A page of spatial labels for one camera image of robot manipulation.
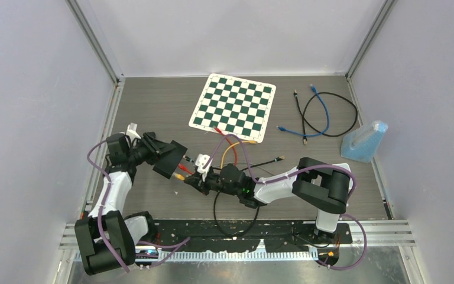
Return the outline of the black network switch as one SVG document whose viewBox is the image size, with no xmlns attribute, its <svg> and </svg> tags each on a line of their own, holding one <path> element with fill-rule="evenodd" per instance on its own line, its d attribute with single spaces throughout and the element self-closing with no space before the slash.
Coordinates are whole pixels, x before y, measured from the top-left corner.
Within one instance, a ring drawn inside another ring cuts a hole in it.
<svg viewBox="0 0 454 284">
<path fill-rule="evenodd" d="M 174 144 L 176 148 L 166 155 L 166 157 L 161 158 L 153 167 L 153 171 L 166 179 L 170 179 L 172 177 L 183 156 L 188 150 L 187 147 L 176 142 L 175 140 L 172 140 L 170 143 Z"/>
</svg>

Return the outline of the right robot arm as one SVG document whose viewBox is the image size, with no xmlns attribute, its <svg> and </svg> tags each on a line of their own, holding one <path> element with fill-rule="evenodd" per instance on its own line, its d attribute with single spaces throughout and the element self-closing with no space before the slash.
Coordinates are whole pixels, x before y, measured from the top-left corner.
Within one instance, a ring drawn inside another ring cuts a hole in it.
<svg viewBox="0 0 454 284">
<path fill-rule="evenodd" d="M 211 191 L 237 196 L 240 203 L 257 209 L 276 200 L 296 196 L 317 208 L 314 236 L 328 243 L 337 236 L 338 221 L 345 214 L 349 198 L 357 186 L 356 177 L 347 164 L 327 164 L 309 157 L 297 166 L 272 177 L 251 176 L 245 170 L 227 164 L 220 171 L 210 162 L 196 162 L 196 172 L 184 183 L 204 195 Z"/>
</svg>

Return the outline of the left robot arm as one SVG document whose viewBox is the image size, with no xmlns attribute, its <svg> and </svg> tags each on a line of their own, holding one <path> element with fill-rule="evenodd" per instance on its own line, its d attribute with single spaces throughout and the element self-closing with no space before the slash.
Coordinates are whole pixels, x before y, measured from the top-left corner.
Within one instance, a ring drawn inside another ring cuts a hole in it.
<svg viewBox="0 0 454 284">
<path fill-rule="evenodd" d="M 90 213 L 74 225 L 77 245 L 87 275 L 96 275 L 135 263 L 135 247 L 140 241 L 150 245 L 157 239 L 158 230 L 149 212 L 122 216 L 125 200 L 131 190 L 137 166 L 147 163 L 154 171 L 169 179 L 186 149 L 179 143 L 156 139 L 155 133 L 109 136 L 107 162 L 103 169 L 103 187 Z"/>
</svg>

